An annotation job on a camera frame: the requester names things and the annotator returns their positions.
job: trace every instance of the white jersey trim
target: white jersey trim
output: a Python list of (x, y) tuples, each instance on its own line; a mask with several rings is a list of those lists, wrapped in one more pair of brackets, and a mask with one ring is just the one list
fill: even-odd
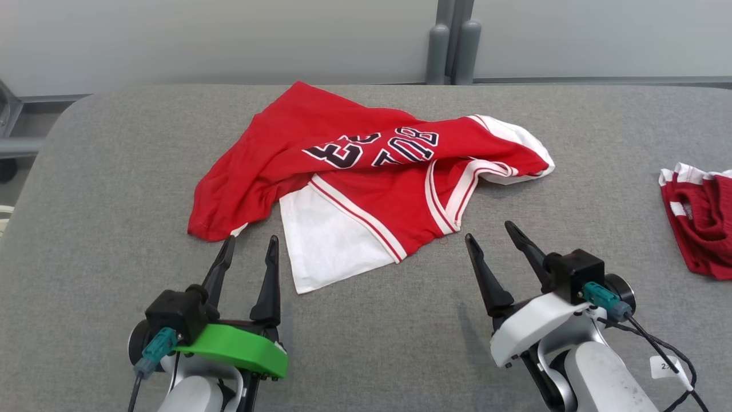
[(239, 236), (242, 233), (242, 230), (244, 230), (247, 226), (249, 226), (249, 224), (245, 223), (245, 224), (241, 225), (240, 227), (237, 227), (236, 229), (231, 231), (231, 235), (234, 237)]
[(716, 177), (732, 177), (732, 169), (724, 172), (705, 172), (685, 163), (677, 163), (673, 171), (661, 169), (661, 175), (658, 177), (658, 184), (664, 186), (668, 182), (673, 181), (673, 174), (676, 173), (676, 182), (692, 183), (695, 185), (703, 184), (704, 180), (714, 180)]
[(503, 140), (513, 141), (524, 147), (528, 147), (532, 152), (535, 152), (542, 158), (548, 167), (537, 175), (524, 175), (517, 176), (518, 170), (505, 164), (503, 162), (492, 162), (482, 159), (474, 159), (463, 170), (463, 174), (452, 191), (445, 211), (447, 218), (452, 219), (455, 222), (455, 226), (460, 230), (461, 221), (463, 218), (463, 212), (472, 196), (473, 192), (478, 183), (478, 176), (483, 175), (487, 181), (492, 183), (498, 183), (501, 185), (510, 185), (512, 183), (524, 182), (527, 180), (538, 179), (550, 174), (554, 170), (554, 161), (549, 152), (546, 150), (544, 145), (529, 133), (526, 129), (512, 125), (510, 123), (502, 122), (494, 119), (490, 116), (481, 116), (475, 114), (468, 116), (485, 130), (487, 130), (492, 136), (498, 137)]
[(358, 207), (346, 195), (340, 193), (336, 188), (328, 184), (322, 177), (317, 174), (313, 175), (312, 180), (308, 183), (317, 193), (322, 195), (326, 200), (331, 202), (339, 210), (356, 219), (358, 222), (369, 230), (384, 246), (394, 262), (399, 263), (407, 257), (407, 252), (397, 238), (384, 226), (377, 218), (370, 215), (367, 211)]
[(549, 151), (546, 149), (546, 147), (544, 147), (539, 139), (534, 137), (534, 135), (529, 133), (529, 131), (525, 128), (517, 125), (512, 125), (511, 123), (502, 122), (501, 120), (494, 119), (490, 116), (482, 116), (480, 114), (474, 114), (473, 116), (468, 116), (468, 118), (483, 126), (485, 130), (488, 130), (488, 132), (495, 137), (507, 141), (513, 141), (514, 143), (518, 143), (521, 146), (528, 147), (529, 149), (531, 149), (532, 152), (538, 154), (539, 157), (543, 161), (545, 161), (546, 164), (549, 165), (548, 168), (543, 170), (538, 175), (531, 176), (527, 174), (524, 176), (515, 176), (512, 177), (510, 180), (505, 180), (502, 183), (497, 183), (501, 183), (502, 185), (509, 185), (516, 182), (525, 182), (527, 180), (544, 177), (554, 171), (556, 165), (554, 164), (554, 160), (552, 160), (551, 156), (549, 156)]
[(442, 231), (443, 235), (449, 235), (460, 230), (455, 225), (455, 221), (451, 221), (447, 211), (440, 203), (440, 199), (437, 197), (437, 190), (435, 189), (435, 163), (437, 161), (431, 161), (427, 168), (427, 176), (425, 177), (425, 199), (427, 200), (427, 207), (430, 209), (432, 219), (434, 219), (437, 226)]
[(671, 206), (671, 212), (674, 216), (687, 217), (686, 210), (684, 210), (684, 205), (681, 202), (669, 202), (668, 205)]
[(468, 163), (450, 195), (446, 208), (448, 217), (454, 219), (458, 230), (462, 224), (463, 212), (465, 212), (468, 201), (473, 196), (476, 186), (478, 186), (478, 176), (483, 173), (493, 174), (497, 177), (510, 177), (513, 170), (507, 170), (494, 162), (480, 159)]

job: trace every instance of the black cable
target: black cable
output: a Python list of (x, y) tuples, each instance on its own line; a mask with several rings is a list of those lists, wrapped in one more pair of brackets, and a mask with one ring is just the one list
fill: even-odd
[(709, 408), (706, 407), (706, 404), (703, 400), (701, 400), (701, 397), (698, 393), (696, 393), (696, 390), (691, 392), (691, 396), (694, 398), (694, 400), (699, 404), (699, 408), (701, 408), (704, 412), (709, 412)]
[(142, 383), (142, 373), (138, 373), (135, 379), (135, 385), (132, 387), (132, 396), (130, 397), (130, 406), (127, 407), (127, 412), (133, 412), (135, 410), (135, 402), (137, 401), (137, 394), (140, 391), (140, 383)]
[[(607, 319), (602, 319), (601, 317), (598, 318), (597, 320), (600, 321), (600, 322), (602, 322), (602, 323), (604, 323), (604, 324), (606, 324), (606, 325), (608, 325), (608, 326), (613, 326), (613, 327), (615, 327), (617, 329), (620, 329), (621, 331), (630, 332), (632, 334), (636, 334), (636, 335), (638, 335), (640, 337), (643, 337), (642, 333), (639, 332), (638, 330), (634, 329), (634, 328), (629, 328), (629, 327), (627, 327), (625, 325), (621, 325), (620, 323), (615, 323), (615, 322), (611, 322), (611, 321), (609, 321)], [(694, 368), (694, 364), (691, 363), (691, 360), (689, 360), (689, 358), (686, 357), (686, 355), (684, 355), (683, 352), (681, 352), (680, 350), (676, 349), (676, 347), (674, 347), (673, 345), (671, 345), (671, 344), (669, 344), (667, 342), (664, 342), (661, 339), (658, 339), (657, 337), (655, 337), (655, 336), (653, 336), (651, 334), (649, 334), (648, 336), (650, 336), (651, 339), (653, 339), (654, 341), (656, 341), (657, 344), (665, 347), (666, 349), (669, 349), (670, 351), (672, 351), (673, 353), (675, 353), (676, 356), (679, 357), (679, 359), (681, 359), (682, 361), (686, 362), (686, 365), (689, 367), (689, 372), (691, 372), (691, 386), (696, 385), (696, 368)], [(672, 412), (674, 409), (676, 409), (677, 406), (681, 405), (689, 397), (690, 394), (691, 394), (691, 392), (685, 391), (678, 399), (676, 399), (675, 401), (673, 401), (671, 403), (671, 405), (668, 406), (668, 408), (664, 409), (663, 412)]]
[[(630, 313), (626, 312), (625, 318), (628, 319), (628, 321), (631, 322), (633, 324), (633, 326), (635, 326), (636, 329), (638, 329), (638, 331), (643, 335), (643, 337), (646, 338), (646, 340), (651, 344), (651, 346), (653, 346), (653, 348), (656, 350), (656, 352), (658, 352), (658, 354), (661, 355), (661, 357), (663, 358), (663, 361), (665, 361), (666, 364), (668, 364), (668, 366), (671, 367), (671, 370), (673, 370), (673, 373), (676, 373), (678, 375), (679, 369), (676, 367), (676, 365), (671, 363), (671, 360), (668, 358), (668, 355), (666, 355), (666, 353), (663, 350), (661, 350), (660, 347), (658, 347), (658, 344), (653, 339), (651, 339), (651, 336), (648, 334), (648, 332), (646, 332), (646, 329), (643, 329), (643, 327), (635, 319), (633, 319), (633, 316)], [(692, 384), (692, 390), (687, 391), (687, 392), (691, 393), (691, 396), (699, 404), (699, 408), (701, 408), (701, 410), (703, 412), (709, 412), (709, 409), (706, 407), (706, 404), (704, 403), (703, 400), (701, 400), (701, 397), (699, 396), (698, 393), (696, 393), (696, 389), (694, 389), (693, 387), (694, 387), (694, 385)]]
[(649, 335), (648, 332), (646, 332), (646, 329), (643, 329), (643, 326), (641, 326), (640, 323), (638, 323), (635, 319), (633, 319), (633, 316), (630, 313), (625, 312), (625, 318), (628, 319), (628, 322), (632, 323), (632, 325), (635, 326), (635, 328), (640, 332), (641, 335), (643, 335), (644, 338), (646, 338), (648, 343), (651, 344), (651, 346), (656, 350), (656, 352), (658, 352), (658, 354), (661, 355), (661, 357), (663, 358), (663, 361), (666, 362), (666, 364), (671, 368), (671, 370), (673, 370), (673, 373), (678, 375), (679, 368), (677, 368), (676, 365), (673, 364), (673, 362), (668, 358), (668, 355), (666, 355), (666, 352), (661, 350), (661, 348), (658, 346), (656, 341), (651, 339), (651, 335)]
[[(674, 352), (682, 361), (686, 362), (687, 366), (689, 367), (689, 372), (691, 372), (691, 382), (690, 383), (691, 383), (691, 386), (694, 387), (696, 385), (697, 375), (696, 375), (696, 368), (694, 368), (694, 365), (692, 364), (691, 360), (689, 360), (689, 358), (686, 357), (686, 355), (684, 355), (680, 350), (676, 349), (673, 345), (671, 345), (667, 342), (664, 342), (661, 339), (658, 339), (657, 337), (646, 332), (646, 330), (643, 329), (643, 327), (638, 324), (638, 321), (636, 321), (635, 319), (632, 319), (632, 316), (630, 316), (630, 317), (631, 317), (631, 319), (628, 319), (628, 320), (636, 328), (639, 328), (639, 329), (629, 328), (625, 325), (611, 322), (607, 319), (598, 318), (597, 320), (606, 325), (610, 325), (617, 329), (620, 329), (621, 331), (631, 332), (633, 334), (646, 338), (646, 340), (648, 340), (649, 343), (651, 343), (651, 346), (653, 346), (654, 349), (661, 355), (661, 357), (664, 359), (664, 361), (666, 361), (670, 367), (673, 366), (671, 368), (671, 370), (673, 370), (675, 368), (675, 366), (671, 363), (671, 360), (668, 359), (668, 356), (665, 355), (665, 353), (663, 353), (663, 351), (660, 349), (660, 347), (658, 347), (658, 345), (661, 345), (661, 346), (669, 349), (670, 351)], [(694, 400), (699, 404), (699, 408), (701, 408), (701, 410), (703, 412), (709, 412), (709, 409), (707, 408), (706, 404), (704, 404), (704, 401), (701, 399), (701, 397), (696, 392), (696, 390), (685, 391), (683, 393), (683, 395), (681, 395), (677, 400), (673, 401), (673, 403), (671, 403), (671, 405), (668, 408), (666, 408), (663, 412), (673, 411), (674, 409), (676, 409), (677, 406), (681, 405), (689, 397), (689, 395), (691, 395), (694, 398)]]
[[(615, 327), (617, 329), (620, 329), (621, 331), (630, 332), (632, 334), (636, 334), (636, 335), (638, 335), (640, 337), (643, 337), (643, 335), (638, 330), (636, 330), (634, 328), (629, 328), (629, 327), (627, 327), (625, 325), (622, 325), (620, 323), (611, 322), (611, 321), (609, 321), (607, 319), (598, 318), (597, 320), (600, 321), (600, 322), (602, 322), (602, 323), (604, 323), (604, 324), (606, 324), (606, 325), (613, 326), (613, 327)], [(691, 363), (691, 360), (689, 360), (689, 358), (686, 357), (686, 355), (684, 355), (683, 352), (681, 352), (680, 350), (676, 349), (676, 347), (674, 347), (670, 343), (664, 342), (661, 339), (658, 339), (657, 337), (655, 337), (655, 336), (653, 336), (651, 334), (649, 334), (648, 336), (650, 336), (651, 339), (653, 339), (654, 341), (656, 341), (657, 344), (665, 347), (666, 349), (668, 349), (671, 352), (673, 352), (674, 354), (676, 354), (676, 356), (678, 356), (679, 359), (681, 359), (682, 361), (684, 361), (686, 363), (686, 365), (689, 367), (689, 372), (691, 372), (691, 386), (695, 386), (696, 385), (696, 368), (694, 368), (694, 364)]]
[(173, 380), (171, 380), (171, 387), (168, 389), (168, 393), (171, 393), (173, 387), (176, 385), (176, 376), (178, 375), (178, 361), (181, 358), (181, 353), (176, 352), (176, 364), (173, 366)]

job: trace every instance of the white label sticker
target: white label sticker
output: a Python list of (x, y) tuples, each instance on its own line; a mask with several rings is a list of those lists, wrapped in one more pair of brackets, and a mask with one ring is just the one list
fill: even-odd
[[(684, 368), (681, 367), (679, 360), (673, 356), (669, 356), (668, 359), (671, 360), (673, 365), (679, 370), (679, 374), (686, 377)], [(666, 363), (662, 357), (651, 356), (651, 377), (653, 379), (673, 378), (674, 376), (676, 376), (676, 373), (671, 369), (671, 365)]]

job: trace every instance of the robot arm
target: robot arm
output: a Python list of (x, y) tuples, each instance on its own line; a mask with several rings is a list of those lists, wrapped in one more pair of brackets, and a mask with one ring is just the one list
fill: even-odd
[[(481, 296), (493, 319), (490, 353), (499, 367), (519, 358), (550, 411), (657, 412), (602, 332), (608, 319), (632, 318), (635, 296), (605, 263), (581, 250), (544, 254), (510, 221), (506, 229), (541, 283), (542, 294), (515, 303), (466, 236)], [(549, 360), (550, 353), (561, 351)]]
[(235, 242), (234, 236), (224, 242), (203, 284), (190, 285), (183, 293), (164, 291), (130, 336), (128, 351), (133, 365), (140, 362), (161, 331), (172, 329), (177, 338), (171, 345), (173, 351), (160, 359), (156, 368), (171, 376), (159, 412), (251, 412), (260, 380), (276, 381), (287, 375), (288, 357), (277, 332), (280, 278), (276, 236), (269, 241), (266, 273), (250, 320), (220, 319), (218, 303)]

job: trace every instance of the white fabric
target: white fabric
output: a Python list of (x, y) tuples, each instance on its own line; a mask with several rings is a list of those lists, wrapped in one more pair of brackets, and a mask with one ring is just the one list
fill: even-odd
[(363, 224), (366, 230), (381, 242), (381, 245), (391, 254), (395, 262), (399, 263), (407, 257), (407, 252), (389, 228), (366, 210), (358, 207), (346, 195), (340, 193), (320, 176), (314, 174), (308, 185), (338, 210)]
[(673, 212), (674, 216), (686, 216), (686, 210), (684, 209), (684, 205), (681, 204), (681, 202), (669, 202), (668, 203), (671, 206), (671, 211)]
[(700, 185), (704, 180), (713, 180), (716, 176), (732, 177), (732, 169), (724, 172), (710, 172), (697, 169), (685, 163), (677, 163), (673, 168), (673, 172), (669, 169), (661, 169), (661, 175), (658, 177), (658, 184), (664, 186), (667, 182), (673, 180), (673, 174), (677, 173), (676, 181), (679, 183), (693, 183)]
[(551, 156), (549, 156), (549, 151), (546, 150), (546, 147), (544, 147), (539, 139), (534, 137), (534, 135), (529, 133), (529, 131), (525, 128), (517, 125), (512, 125), (511, 123), (502, 122), (501, 120), (494, 119), (490, 116), (482, 116), (480, 114), (475, 114), (468, 117), (478, 122), (478, 124), (486, 128), (495, 137), (499, 137), (503, 140), (513, 141), (514, 143), (518, 143), (522, 146), (528, 147), (536, 154), (538, 154), (542, 158), (542, 160), (547, 162), (547, 164), (549, 165), (549, 167), (546, 168), (545, 171), (543, 171), (541, 174), (538, 174), (537, 176), (524, 175), (503, 177), (496, 174), (486, 174), (485, 176), (483, 176), (483, 178), (487, 181), (499, 183), (502, 185), (510, 185), (512, 183), (538, 179), (554, 171), (555, 165)]
[(245, 224), (241, 225), (240, 227), (237, 227), (236, 229), (231, 231), (231, 235), (234, 237), (239, 236), (239, 234), (242, 233), (242, 230), (244, 230), (244, 228), (246, 228), (247, 226), (249, 226), (249, 224), (245, 223)]
[(311, 186), (282, 197), (280, 211), (298, 293), (311, 292), (395, 261), (363, 224)]
[(425, 198), (427, 200), (427, 207), (430, 209), (432, 218), (437, 223), (437, 226), (442, 231), (443, 235), (449, 235), (450, 233), (457, 232), (460, 227), (455, 227), (454, 221), (451, 222), (448, 210), (445, 210), (440, 204), (439, 198), (437, 197), (437, 190), (435, 189), (435, 162), (430, 162), (430, 166), (427, 168), (427, 177), (425, 178)]

